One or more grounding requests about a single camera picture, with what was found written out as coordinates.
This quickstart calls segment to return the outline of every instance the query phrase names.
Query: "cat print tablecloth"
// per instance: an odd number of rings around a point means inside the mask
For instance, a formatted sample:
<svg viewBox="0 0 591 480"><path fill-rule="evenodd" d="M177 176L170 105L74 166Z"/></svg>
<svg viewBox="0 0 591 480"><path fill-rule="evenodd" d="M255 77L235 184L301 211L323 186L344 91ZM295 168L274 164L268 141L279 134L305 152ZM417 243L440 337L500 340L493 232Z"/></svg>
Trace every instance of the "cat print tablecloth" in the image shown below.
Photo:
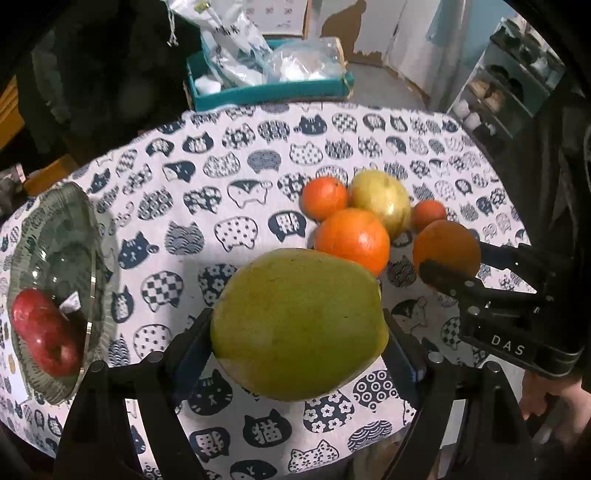
<svg viewBox="0 0 591 480"><path fill-rule="evenodd" d="M108 308L118 325L105 360L126 365L164 350L202 308L215 305L240 266L274 248L305 248L317 225L300 210L302 188L325 175L348 184L367 168L398 178L413 203L441 200L450 220L483 241L527 242L490 164L446 115L352 103L186 112L67 179L88 192L102 236ZM2 308L11 253L37 203L25 204L2 227ZM484 352L458 338L456 302L417 278L411 243L405 233L392 246L381 275L384 306L451 361L481 364ZM507 271L483 266L478 276L493 288L529 289ZM0 387L2 421L54 455L69 403L50 406L37 394L18 405L10 384ZM250 393L211 358L177 411L211 478L225 480L267 479L334 462L397 432L414 414L381 358L340 390L297 403ZM128 413L145 474L158 478L134 401Z"/></svg>

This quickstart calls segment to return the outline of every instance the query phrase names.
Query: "floor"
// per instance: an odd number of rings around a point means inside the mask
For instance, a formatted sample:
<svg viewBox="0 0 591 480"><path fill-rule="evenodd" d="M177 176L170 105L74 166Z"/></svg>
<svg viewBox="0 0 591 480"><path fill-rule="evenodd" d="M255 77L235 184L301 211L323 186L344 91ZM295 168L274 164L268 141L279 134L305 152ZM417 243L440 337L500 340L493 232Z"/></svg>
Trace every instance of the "floor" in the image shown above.
<svg viewBox="0 0 591 480"><path fill-rule="evenodd" d="M405 80L395 78L387 70L350 63L347 68L355 76L352 102L389 108L425 110L421 96Z"/></svg>

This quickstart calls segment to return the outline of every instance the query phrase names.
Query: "small orange fruit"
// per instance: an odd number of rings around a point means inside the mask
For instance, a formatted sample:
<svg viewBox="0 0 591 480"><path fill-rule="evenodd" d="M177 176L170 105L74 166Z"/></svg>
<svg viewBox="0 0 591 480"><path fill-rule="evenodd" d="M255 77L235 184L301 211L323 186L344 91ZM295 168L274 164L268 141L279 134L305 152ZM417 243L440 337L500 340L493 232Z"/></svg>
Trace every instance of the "small orange fruit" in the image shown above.
<svg viewBox="0 0 591 480"><path fill-rule="evenodd" d="M301 207L304 213L320 221L347 208L347 201L347 188L333 177L312 180L304 187L301 194Z"/></svg>
<svg viewBox="0 0 591 480"><path fill-rule="evenodd" d="M376 214L357 208L340 210L316 230L314 248L357 262L377 276L390 257L390 237Z"/></svg>
<svg viewBox="0 0 591 480"><path fill-rule="evenodd" d="M417 272L427 259L474 277L480 270L480 245L463 225L437 220L414 239L413 264Z"/></svg>
<svg viewBox="0 0 591 480"><path fill-rule="evenodd" d="M411 214L411 224L415 233L420 233L427 225L436 220L447 220L447 212L437 200L418 202Z"/></svg>

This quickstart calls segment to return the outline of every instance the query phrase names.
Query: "teal tray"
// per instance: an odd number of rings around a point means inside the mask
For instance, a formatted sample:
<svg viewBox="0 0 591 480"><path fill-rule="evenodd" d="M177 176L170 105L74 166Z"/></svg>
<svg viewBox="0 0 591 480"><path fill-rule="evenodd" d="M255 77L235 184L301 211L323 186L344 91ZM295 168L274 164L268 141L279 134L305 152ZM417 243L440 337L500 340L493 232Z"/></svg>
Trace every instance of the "teal tray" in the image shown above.
<svg viewBox="0 0 591 480"><path fill-rule="evenodd" d="M285 40L268 40L272 49L283 44ZM193 108L202 112L222 105L253 105L267 102L286 102L313 99L346 99L353 91L355 78L346 72L340 79L308 80L303 82L282 82L255 87L235 87L219 93L199 95L195 88L195 79L208 74L209 67L202 51L187 58L187 74L189 90L193 98Z"/></svg>

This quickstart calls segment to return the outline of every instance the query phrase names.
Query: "transparent bowl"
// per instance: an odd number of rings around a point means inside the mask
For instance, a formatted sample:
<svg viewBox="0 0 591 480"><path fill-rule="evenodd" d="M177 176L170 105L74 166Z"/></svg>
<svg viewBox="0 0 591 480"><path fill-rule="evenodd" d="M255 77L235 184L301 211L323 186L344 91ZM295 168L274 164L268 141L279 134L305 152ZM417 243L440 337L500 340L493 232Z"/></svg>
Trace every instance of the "transparent bowl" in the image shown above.
<svg viewBox="0 0 591 480"><path fill-rule="evenodd" d="M7 308L12 322L12 302L25 288L39 288L56 305L78 291L81 309L68 314L76 329L85 332L80 372L54 378L33 361L27 344L11 324L11 339L27 384L53 405L74 396L88 366L101 358L115 322L102 305L105 265L92 204L75 183L66 183L44 194L38 207L21 226L21 239L12 256Z"/></svg>

